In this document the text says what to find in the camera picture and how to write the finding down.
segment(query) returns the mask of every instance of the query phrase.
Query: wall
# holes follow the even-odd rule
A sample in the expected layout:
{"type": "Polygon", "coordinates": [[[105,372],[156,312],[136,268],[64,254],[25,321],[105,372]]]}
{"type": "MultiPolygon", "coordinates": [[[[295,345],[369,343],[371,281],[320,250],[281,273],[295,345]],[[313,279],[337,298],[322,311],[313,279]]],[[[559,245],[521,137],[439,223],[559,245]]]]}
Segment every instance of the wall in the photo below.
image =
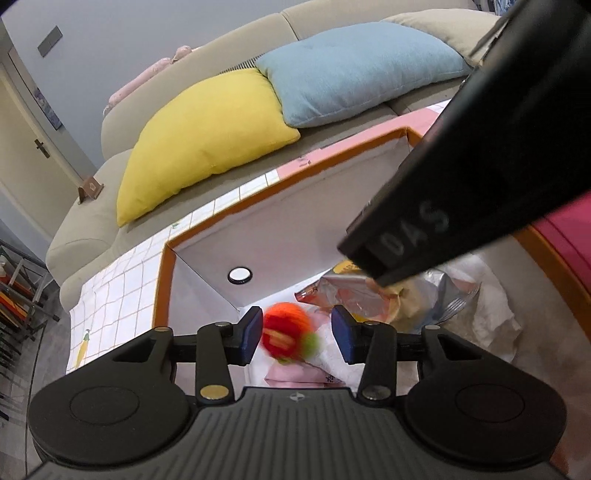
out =
{"type": "Polygon", "coordinates": [[[177,47],[197,47],[301,0],[19,0],[2,20],[27,70],[100,166],[102,111],[126,82],[177,47]],[[37,46],[58,25],[63,38],[37,46]]]}
{"type": "Polygon", "coordinates": [[[50,239],[36,230],[1,190],[0,218],[2,218],[0,221],[0,238],[2,240],[18,248],[19,246],[14,242],[14,239],[17,238],[37,258],[45,261],[50,239]]]}
{"type": "Polygon", "coordinates": [[[0,220],[0,240],[7,243],[11,247],[18,248],[27,255],[36,257],[36,255],[20,241],[20,239],[13,233],[6,223],[0,220]]]}

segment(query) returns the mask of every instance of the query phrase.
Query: gray floor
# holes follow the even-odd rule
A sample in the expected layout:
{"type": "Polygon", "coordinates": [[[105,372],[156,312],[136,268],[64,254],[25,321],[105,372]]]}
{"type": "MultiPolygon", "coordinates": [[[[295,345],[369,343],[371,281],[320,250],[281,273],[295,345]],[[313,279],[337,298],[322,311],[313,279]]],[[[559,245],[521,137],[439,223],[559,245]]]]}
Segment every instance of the gray floor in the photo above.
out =
{"type": "Polygon", "coordinates": [[[13,382],[0,377],[0,393],[9,397],[2,401],[4,405],[0,408],[9,415],[8,421],[0,418],[1,480],[21,480],[41,463],[27,431],[25,414],[33,396],[66,373],[70,316],[61,308],[58,293],[55,291],[51,295],[46,306],[60,321],[50,320],[45,329],[37,333],[35,341],[23,344],[14,371],[8,373],[13,382]]]}

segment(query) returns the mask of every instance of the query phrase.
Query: yellow pillow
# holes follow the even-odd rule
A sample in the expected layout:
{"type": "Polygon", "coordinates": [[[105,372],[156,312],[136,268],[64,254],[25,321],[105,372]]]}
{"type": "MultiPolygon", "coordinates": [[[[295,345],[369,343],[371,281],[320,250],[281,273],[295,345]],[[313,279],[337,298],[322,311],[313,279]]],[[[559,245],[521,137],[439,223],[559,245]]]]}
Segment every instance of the yellow pillow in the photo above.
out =
{"type": "Polygon", "coordinates": [[[181,189],[299,138],[284,123],[275,91],[257,69],[196,83],[142,130],[119,187],[117,223],[124,226],[181,189]]]}

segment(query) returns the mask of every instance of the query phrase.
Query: beige sofa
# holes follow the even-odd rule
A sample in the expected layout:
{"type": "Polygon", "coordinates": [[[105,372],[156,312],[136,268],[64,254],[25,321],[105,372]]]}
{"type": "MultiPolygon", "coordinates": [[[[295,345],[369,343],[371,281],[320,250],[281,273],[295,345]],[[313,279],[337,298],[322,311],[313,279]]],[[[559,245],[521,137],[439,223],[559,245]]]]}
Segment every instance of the beige sofa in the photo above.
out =
{"type": "Polygon", "coordinates": [[[312,0],[213,40],[116,105],[103,122],[106,162],[95,175],[105,188],[96,200],[72,206],[47,253],[47,266],[61,285],[63,307],[73,308],[82,285],[113,260],[198,207],[311,150],[451,98],[462,79],[415,90],[340,123],[302,129],[301,140],[295,144],[183,190],[141,219],[119,228],[116,198],[131,149],[144,125],[167,102],[196,82],[321,31],[431,8],[476,7],[472,0],[312,0]]]}

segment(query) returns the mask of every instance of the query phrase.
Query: red ball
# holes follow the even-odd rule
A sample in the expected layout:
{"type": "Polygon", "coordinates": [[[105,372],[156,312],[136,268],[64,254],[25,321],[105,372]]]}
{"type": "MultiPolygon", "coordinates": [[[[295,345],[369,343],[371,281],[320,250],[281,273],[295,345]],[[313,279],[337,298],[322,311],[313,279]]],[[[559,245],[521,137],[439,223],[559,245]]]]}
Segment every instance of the red ball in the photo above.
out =
{"type": "Polygon", "coordinates": [[[288,302],[267,309],[262,327],[263,347],[279,360],[302,360],[303,342],[314,332],[304,309],[288,302]]]}

